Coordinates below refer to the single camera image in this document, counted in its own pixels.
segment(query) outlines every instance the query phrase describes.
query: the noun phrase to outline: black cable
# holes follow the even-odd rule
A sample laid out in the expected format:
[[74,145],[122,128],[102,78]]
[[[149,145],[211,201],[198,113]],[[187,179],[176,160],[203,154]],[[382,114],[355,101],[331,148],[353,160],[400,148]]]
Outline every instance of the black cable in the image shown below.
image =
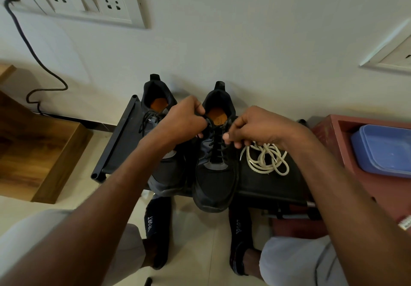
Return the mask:
[[24,43],[26,44],[28,50],[30,51],[31,55],[33,56],[33,58],[37,61],[37,63],[49,74],[53,75],[54,77],[56,77],[59,81],[61,81],[64,85],[64,88],[38,88],[38,89],[34,89],[32,91],[30,91],[27,96],[26,96],[26,102],[28,104],[37,104],[37,111],[40,113],[40,115],[44,115],[43,112],[40,110],[40,102],[41,101],[30,101],[30,96],[34,93],[34,92],[38,92],[38,91],[65,91],[67,89],[69,89],[69,86],[67,85],[67,83],[58,75],[54,74],[51,70],[49,70],[47,67],[44,66],[44,64],[39,60],[38,56],[36,55],[36,53],[34,52],[33,48],[31,47],[30,43],[28,42],[26,36],[23,33],[23,30],[21,29],[20,24],[18,23],[18,20],[16,18],[16,16],[14,15],[14,13],[11,11],[10,9],[10,3],[14,2],[14,1],[19,1],[19,0],[5,0],[4,1],[4,7],[6,8],[6,11],[11,15],[14,24],[16,25],[16,28],[18,30],[18,33],[20,34],[21,38],[23,39]]

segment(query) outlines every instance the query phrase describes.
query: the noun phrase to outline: blue plastic container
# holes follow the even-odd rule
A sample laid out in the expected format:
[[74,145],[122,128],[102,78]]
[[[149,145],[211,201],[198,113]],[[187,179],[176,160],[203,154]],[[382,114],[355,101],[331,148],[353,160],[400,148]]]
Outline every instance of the blue plastic container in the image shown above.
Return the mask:
[[411,178],[411,129],[364,125],[351,143],[362,170]]

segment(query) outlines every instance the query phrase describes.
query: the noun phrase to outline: black shoelace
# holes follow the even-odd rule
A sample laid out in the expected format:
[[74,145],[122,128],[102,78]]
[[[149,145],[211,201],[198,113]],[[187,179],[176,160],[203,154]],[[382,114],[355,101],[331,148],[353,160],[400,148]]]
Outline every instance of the black shoelace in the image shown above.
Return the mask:
[[147,111],[143,116],[143,122],[141,123],[139,133],[142,133],[144,129],[146,129],[148,122],[153,118],[157,118],[157,124],[162,120],[166,114],[155,112],[155,111]]
[[224,150],[227,148],[223,141],[223,128],[221,126],[214,126],[211,130],[211,139],[213,140],[210,145],[213,148],[209,152],[211,163],[221,163],[223,159],[226,159]]

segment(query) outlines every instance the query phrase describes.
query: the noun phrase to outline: sock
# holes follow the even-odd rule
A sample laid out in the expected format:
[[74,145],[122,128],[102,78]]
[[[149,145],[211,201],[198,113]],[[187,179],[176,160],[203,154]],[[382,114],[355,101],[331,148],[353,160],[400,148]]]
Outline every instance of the sock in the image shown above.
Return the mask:
[[248,208],[238,201],[233,201],[229,207],[231,228],[230,266],[237,275],[244,273],[244,253],[254,248],[252,237],[252,222]]
[[161,269],[168,259],[170,243],[171,197],[153,196],[146,208],[144,224],[146,237],[157,245],[157,255],[154,258],[153,269]]

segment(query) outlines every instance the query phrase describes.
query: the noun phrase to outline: left hand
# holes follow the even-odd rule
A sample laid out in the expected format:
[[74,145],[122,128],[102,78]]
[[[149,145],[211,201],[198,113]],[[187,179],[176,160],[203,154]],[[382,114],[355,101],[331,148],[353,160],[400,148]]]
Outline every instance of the left hand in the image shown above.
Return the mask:
[[195,112],[200,115],[206,113],[195,96],[188,96],[173,106],[150,133],[155,130],[155,133],[170,139],[173,145],[190,140],[196,135],[202,136],[201,132],[207,127],[207,122],[203,117],[195,115]]

